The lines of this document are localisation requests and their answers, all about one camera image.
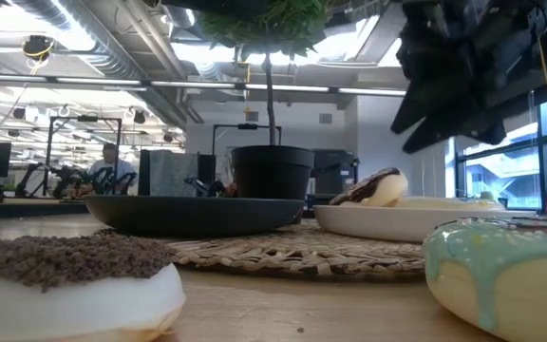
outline white plate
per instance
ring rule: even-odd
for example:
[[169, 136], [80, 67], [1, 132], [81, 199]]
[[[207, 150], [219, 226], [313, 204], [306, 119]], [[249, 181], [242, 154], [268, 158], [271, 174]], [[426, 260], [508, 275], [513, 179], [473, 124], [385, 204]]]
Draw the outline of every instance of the white plate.
[[535, 212], [467, 211], [445, 209], [380, 208], [316, 205], [320, 227], [327, 231], [359, 238], [423, 242], [427, 234], [444, 223], [461, 218], [529, 217]]

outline black plant pot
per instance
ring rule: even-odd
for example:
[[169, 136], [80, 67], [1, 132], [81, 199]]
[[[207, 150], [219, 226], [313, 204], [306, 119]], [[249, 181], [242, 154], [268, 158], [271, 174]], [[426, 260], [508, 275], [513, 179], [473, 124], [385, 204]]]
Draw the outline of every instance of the black plant pot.
[[289, 146], [247, 146], [232, 151], [241, 198], [304, 200], [313, 152]]

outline blue icing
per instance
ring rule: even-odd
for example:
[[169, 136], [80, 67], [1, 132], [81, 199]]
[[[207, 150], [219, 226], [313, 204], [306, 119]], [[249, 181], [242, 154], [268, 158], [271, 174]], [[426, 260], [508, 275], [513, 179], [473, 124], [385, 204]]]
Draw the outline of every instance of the blue icing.
[[440, 226], [424, 241], [425, 275], [438, 279], [440, 265], [464, 265], [475, 282], [479, 325], [496, 328], [494, 286], [505, 268], [547, 257], [547, 218], [463, 218]]

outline potted plant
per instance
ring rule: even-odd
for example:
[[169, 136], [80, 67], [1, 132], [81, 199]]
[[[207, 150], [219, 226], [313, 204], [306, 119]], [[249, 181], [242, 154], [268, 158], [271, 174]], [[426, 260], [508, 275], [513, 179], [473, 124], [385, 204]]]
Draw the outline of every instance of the potted plant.
[[236, 62], [264, 54], [270, 144], [247, 146], [232, 152], [240, 197], [303, 200], [313, 168], [313, 152], [276, 145], [271, 55], [281, 51], [290, 60], [305, 56], [324, 38], [325, 0], [270, 0], [267, 12], [251, 19], [212, 12], [200, 14], [204, 33], [213, 41], [236, 50]]

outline green foliage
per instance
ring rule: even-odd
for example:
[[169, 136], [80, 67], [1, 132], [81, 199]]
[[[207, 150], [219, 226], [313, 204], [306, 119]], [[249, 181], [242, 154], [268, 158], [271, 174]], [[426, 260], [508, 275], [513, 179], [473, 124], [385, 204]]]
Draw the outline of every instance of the green foliage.
[[266, 51], [282, 51], [291, 59], [307, 56], [325, 38], [326, 19], [326, 0], [270, 0], [267, 13], [250, 21], [208, 12], [199, 16], [204, 33], [213, 41], [211, 48], [217, 44], [235, 48], [241, 61]]

